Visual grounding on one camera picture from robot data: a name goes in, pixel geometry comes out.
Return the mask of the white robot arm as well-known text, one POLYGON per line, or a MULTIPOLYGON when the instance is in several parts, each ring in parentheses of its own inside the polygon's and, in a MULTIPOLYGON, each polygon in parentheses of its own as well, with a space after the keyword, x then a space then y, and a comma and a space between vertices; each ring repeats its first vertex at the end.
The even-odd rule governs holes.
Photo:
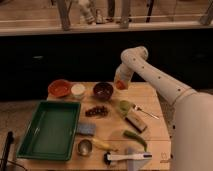
POLYGON ((198 92, 147 62, 144 46, 121 53, 114 83, 127 89, 137 73, 174 107, 170 171, 213 171, 213 95, 198 92))

